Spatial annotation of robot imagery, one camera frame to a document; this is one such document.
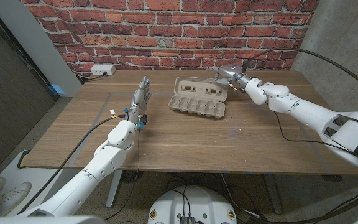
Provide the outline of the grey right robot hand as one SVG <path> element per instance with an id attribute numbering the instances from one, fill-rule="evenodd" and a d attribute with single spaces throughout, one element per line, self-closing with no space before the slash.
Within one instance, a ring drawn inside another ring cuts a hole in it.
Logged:
<path id="1" fill-rule="evenodd" d="M 210 67 L 208 70 L 215 72 L 214 81 L 217 84 L 230 86 L 236 91 L 244 91 L 246 85 L 252 79 L 238 65 L 221 65 L 220 67 Z"/>

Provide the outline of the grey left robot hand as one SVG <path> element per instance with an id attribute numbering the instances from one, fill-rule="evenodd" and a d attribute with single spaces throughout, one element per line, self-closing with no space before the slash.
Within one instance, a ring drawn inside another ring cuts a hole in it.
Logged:
<path id="1" fill-rule="evenodd" d="M 147 110 L 147 103 L 151 96 L 149 86 L 149 80 L 146 76 L 144 76 L 142 81 L 139 83 L 138 89 L 136 89 L 134 96 L 132 97 L 130 108 L 126 115 L 127 121 L 137 124 L 140 117 L 145 114 L 145 111 Z"/>

